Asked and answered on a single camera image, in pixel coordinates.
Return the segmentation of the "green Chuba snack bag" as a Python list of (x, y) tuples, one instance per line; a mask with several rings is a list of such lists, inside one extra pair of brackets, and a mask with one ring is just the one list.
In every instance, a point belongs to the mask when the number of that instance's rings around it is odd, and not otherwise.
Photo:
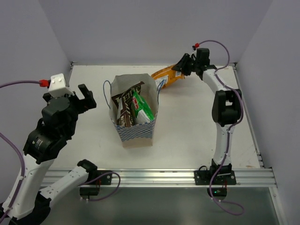
[(133, 91), (131, 105), (135, 124), (150, 123), (154, 120), (148, 103), (136, 91)]

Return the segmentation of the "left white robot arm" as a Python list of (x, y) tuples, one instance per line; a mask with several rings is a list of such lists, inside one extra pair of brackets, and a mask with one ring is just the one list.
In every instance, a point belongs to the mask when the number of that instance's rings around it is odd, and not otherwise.
[(50, 214), (52, 206), (70, 190), (97, 180), (97, 166), (84, 159), (66, 176), (41, 188), (46, 172), (75, 134), (79, 114), (97, 106), (85, 84), (78, 88), (83, 99), (75, 92), (58, 97), (43, 95), (47, 105), (41, 111), (37, 127), (28, 135), (18, 178), (9, 197), (0, 205), (1, 220), (9, 218), (11, 225), (39, 225)]

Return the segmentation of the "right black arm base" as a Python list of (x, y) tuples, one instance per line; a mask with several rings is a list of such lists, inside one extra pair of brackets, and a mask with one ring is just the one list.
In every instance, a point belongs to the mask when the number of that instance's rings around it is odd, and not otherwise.
[[(207, 166), (201, 166), (198, 170), (194, 171), (194, 179), (196, 185), (210, 185), (211, 178), (214, 173), (217, 171), (215, 165), (211, 165), (208, 169)], [(214, 196), (218, 200), (224, 200), (227, 196), (227, 186), (236, 185), (235, 173), (232, 170), (231, 165), (222, 166), (217, 175), (214, 176), (212, 183), (213, 186), (221, 187), (212, 187), (211, 193), (209, 187), (207, 188), (208, 195), (210, 197)]]

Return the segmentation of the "blue checkered paper bag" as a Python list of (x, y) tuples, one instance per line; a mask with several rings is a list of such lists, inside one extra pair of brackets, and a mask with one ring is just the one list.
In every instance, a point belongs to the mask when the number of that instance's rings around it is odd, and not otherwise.
[[(143, 81), (140, 96), (148, 103), (154, 114), (154, 120), (150, 123), (134, 124), (132, 127), (122, 127), (117, 125), (117, 106), (112, 101), (112, 97), (125, 92), (128, 88)], [(109, 107), (110, 119), (122, 141), (124, 148), (147, 147), (153, 145), (154, 129), (159, 109), (159, 92), (155, 80), (149, 74), (126, 74), (115, 76), (112, 82), (106, 80), (110, 87), (110, 98), (105, 99)]]

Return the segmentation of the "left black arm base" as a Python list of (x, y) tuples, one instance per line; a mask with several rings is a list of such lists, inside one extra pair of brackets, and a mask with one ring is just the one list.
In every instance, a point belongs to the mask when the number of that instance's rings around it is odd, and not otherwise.
[(89, 187), (80, 186), (80, 189), (79, 189), (80, 196), (83, 199), (90, 199), (91, 197), (95, 197), (99, 194), (101, 185), (110, 185), (111, 181), (112, 181), (111, 174), (107, 174), (107, 175), (99, 178), (100, 175), (102, 175), (104, 173), (108, 173), (108, 172), (111, 172), (111, 171), (110, 170), (96, 170), (96, 171), (91, 172), (89, 174), (86, 182), (92, 181), (95, 178), (97, 178), (97, 180), (93, 181), (92, 183), (89, 183)]

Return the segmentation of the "orange chips bag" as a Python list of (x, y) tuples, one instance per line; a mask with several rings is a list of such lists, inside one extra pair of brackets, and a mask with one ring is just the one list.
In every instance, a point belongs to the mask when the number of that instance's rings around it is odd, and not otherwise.
[(158, 89), (166, 88), (177, 80), (185, 79), (185, 76), (180, 71), (173, 70), (174, 66), (165, 67), (151, 75)]

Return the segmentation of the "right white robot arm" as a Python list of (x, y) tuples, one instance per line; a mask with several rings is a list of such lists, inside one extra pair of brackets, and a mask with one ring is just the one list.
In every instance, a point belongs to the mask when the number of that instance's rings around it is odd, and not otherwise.
[(240, 103), (241, 91), (229, 87), (218, 76), (218, 69), (209, 59), (208, 48), (193, 48), (192, 54), (184, 54), (172, 67), (184, 76), (192, 72), (204, 81), (214, 94), (212, 119), (217, 127), (216, 150), (209, 168), (200, 168), (194, 172), (196, 185), (221, 184), (224, 181), (236, 184), (232, 170), (231, 145), (236, 124), (243, 118)]

